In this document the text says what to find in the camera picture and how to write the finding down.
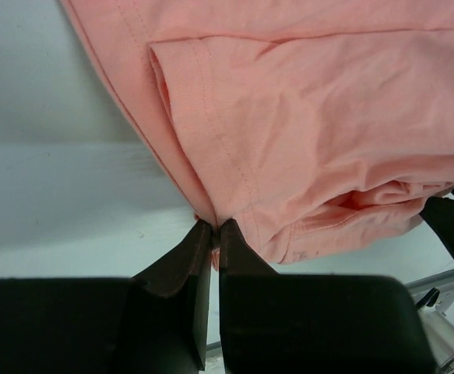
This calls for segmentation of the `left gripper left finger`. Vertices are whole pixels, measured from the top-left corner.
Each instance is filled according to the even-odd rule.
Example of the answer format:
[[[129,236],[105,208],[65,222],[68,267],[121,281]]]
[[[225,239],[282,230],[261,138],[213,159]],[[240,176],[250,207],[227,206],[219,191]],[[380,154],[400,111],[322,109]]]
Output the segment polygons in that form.
[[[203,370],[212,228],[197,221],[182,241],[131,279],[113,354],[115,370]]]

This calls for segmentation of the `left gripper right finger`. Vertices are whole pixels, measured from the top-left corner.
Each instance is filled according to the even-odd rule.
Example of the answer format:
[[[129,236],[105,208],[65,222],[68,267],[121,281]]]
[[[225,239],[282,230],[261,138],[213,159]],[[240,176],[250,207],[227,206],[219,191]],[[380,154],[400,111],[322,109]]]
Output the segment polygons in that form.
[[[425,334],[391,277],[277,273],[235,220],[220,229],[220,338],[229,373],[422,373]]]

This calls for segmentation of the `pink t-shirt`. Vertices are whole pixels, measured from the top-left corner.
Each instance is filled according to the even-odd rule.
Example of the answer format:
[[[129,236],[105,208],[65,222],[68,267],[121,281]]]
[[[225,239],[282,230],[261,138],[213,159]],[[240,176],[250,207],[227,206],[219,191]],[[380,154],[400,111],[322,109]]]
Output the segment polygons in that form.
[[[454,189],[454,1],[64,1],[193,207],[270,263],[362,249]]]

